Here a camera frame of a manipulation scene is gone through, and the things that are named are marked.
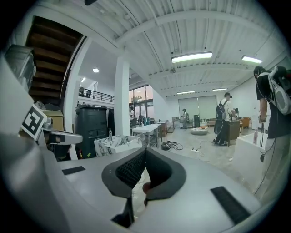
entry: staircase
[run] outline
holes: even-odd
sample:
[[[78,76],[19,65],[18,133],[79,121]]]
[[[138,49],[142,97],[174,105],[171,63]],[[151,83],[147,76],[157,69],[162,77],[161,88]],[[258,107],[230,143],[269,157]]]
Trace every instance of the staircase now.
[[[36,73],[29,90],[35,101],[60,105],[68,63],[82,34],[59,23],[35,17],[26,46],[34,48]]]

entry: recessed light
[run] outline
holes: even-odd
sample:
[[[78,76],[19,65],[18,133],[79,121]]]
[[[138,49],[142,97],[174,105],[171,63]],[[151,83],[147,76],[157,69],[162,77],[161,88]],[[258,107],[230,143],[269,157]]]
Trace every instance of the recessed light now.
[[[212,91],[225,91],[227,88],[218,88],[218,89],[213,89]]]
[[[176,63],[180,61],[188,61],[188,60],[193,60],[193,59],[200,59],[200,58],[210,58],[210,57],[212,57],[212,52],[193,53],[193,54],[172,57],[172,63]]]
[[[194,93],[194,92],[195,91],[178,92],[177,95],[190,94],[190,93]]]
[[[251,62],[259,63],[259,64],[262,62],[262,60],[259,60],[259,59],[256,59],[256,58],[252,58],[252,57],[248,57],[248,56],[243,56],[242,60],[243,61],[251,61]]]

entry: hair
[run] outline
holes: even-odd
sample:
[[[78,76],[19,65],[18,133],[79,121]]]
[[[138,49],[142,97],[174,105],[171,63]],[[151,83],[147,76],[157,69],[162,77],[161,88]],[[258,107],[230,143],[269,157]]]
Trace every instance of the hair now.
[[[257,75],[260,75],[262,72],[266,71],[262,66],[256,66],[254,69],[254,77]]]

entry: white shirt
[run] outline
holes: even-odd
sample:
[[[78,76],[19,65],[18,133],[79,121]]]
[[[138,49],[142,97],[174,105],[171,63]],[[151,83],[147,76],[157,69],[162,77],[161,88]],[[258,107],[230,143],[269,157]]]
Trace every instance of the white shirt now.
[[[223,105],[225,103],[226,99],[222,99],[221,100],[221,104]],[[229,100],[228,102],[226,102],[226,104],[224,105],[224,111],[226,113],[226,118],[224,119],[225,121],[229,122],[230,117],[229,115],[231,115],[231,110],[232,110],[232,106],[231,106],[231,101]]]

